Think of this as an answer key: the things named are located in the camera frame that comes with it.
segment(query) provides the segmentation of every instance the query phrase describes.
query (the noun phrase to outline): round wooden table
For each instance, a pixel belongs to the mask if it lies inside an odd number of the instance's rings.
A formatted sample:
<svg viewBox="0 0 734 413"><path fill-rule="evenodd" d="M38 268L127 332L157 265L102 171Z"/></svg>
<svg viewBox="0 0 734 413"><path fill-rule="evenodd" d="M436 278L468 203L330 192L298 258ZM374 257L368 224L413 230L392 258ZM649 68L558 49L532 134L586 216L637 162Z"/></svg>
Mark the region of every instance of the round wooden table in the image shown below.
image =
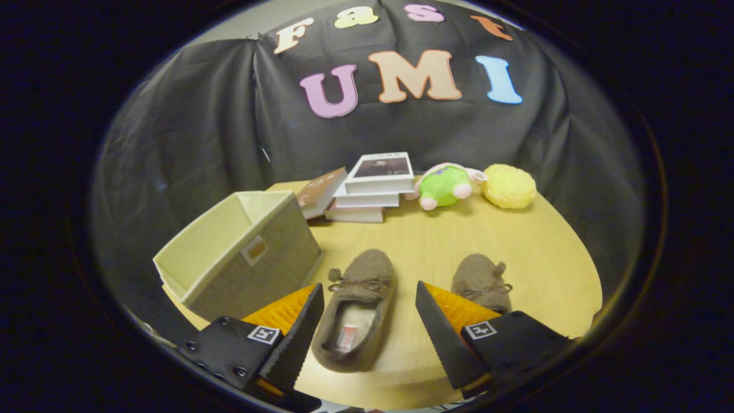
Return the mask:
<svg viewBox="0 0 734 413"><path fill-rule="evenodd" d="M276 184L268 190L298 192L308 182ZM365 409L417 409L462 398L453 390L415 309L415 289L425 281L451 289L459 263L482 253L507 265L504 279L512 284L512 308L522 310L561 335L575 338L591 326L601 309L599 276L584 245L564 218L539 194L522 211L499 209L476 187L458 204L431 212L417 201L401 199L385 210L384 223L309 221L324 259L313 283L324 285L330 268L344 271L362 251L383 250L396 271L396 300L388 318L385 346L372 370L334 373L309 351L296 390L328 401ZM180 305L198 329L208 322Z"/></svg>

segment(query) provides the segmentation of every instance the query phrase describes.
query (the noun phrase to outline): slipper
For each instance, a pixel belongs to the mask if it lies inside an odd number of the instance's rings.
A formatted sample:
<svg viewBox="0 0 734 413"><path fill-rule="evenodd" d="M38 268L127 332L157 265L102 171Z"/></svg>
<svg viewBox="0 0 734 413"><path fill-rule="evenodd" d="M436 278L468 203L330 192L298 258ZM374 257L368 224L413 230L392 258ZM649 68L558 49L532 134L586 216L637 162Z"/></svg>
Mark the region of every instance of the slipper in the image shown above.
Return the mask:
<svg viewBox="0 0 734 413"><path fill-rule="evenodd" d="M337 282L324 310L311 349L322 366L336 372L365 370L377 357L385 316L395 291L395 270L384 252L363 252L344 271L332 269Z"/></svg>
<svg viewBox="0 0 734 413"><path fill-rule="evenodd" d="M504 262L495 265L482 254L471 254L459 265L451 282L451 292L498 314L511 312L509 292L512 285L505 284L502 279L505 268Z"/></svg>

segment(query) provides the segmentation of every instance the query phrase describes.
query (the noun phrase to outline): stack of books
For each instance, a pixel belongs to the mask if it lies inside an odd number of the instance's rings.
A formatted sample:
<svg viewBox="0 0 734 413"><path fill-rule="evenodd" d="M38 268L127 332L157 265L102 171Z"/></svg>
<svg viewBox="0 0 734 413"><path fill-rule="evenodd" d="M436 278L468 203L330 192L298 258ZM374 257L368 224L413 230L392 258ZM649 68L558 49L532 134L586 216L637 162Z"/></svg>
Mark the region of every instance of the stack of books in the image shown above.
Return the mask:
<svg viewBox="0 0 734 413"><path fill-rule="evenodd" d="M296 197L303 216L327 220L381 223L385 208L398 207L415 178L407 152L363 155L355 167L329 172L309 182Z"/></svg>
<svg viewBox="0 0 734 413"><path fill-rule="evenodd" d="M385 208L398 207L400 194L414 184L407 152L363 155L336 190L326 219L381 223Z"/></svg>

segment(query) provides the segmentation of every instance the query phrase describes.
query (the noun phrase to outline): slipper insole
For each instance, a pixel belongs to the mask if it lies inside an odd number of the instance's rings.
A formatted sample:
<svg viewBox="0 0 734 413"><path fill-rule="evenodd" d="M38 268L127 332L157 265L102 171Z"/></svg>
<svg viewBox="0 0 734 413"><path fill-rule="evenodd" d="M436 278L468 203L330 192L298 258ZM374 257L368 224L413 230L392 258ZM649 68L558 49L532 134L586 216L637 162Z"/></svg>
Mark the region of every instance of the slipper insole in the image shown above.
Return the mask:
<svg viewBox="0 0 734 413"><path fill-rule="evenodd" d="M367 337L377 314L377 302L345 301L336 310L334 328L327 342L328 348L344 353L357 347Z"/></svg>

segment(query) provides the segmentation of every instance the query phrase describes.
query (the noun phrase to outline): storage box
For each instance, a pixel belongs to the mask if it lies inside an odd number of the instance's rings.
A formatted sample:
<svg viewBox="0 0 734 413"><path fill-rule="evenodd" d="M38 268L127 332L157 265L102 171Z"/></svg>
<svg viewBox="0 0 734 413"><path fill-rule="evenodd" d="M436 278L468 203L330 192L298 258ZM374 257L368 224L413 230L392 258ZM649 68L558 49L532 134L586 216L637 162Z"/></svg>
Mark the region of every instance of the storage box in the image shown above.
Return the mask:
<svg viewBox="0 0 734 413"><path fill-rule="evenodd" d="M188 309L243 318L308 285L323 253L292 191L240 192L191 222L153 258Z"/></svg>

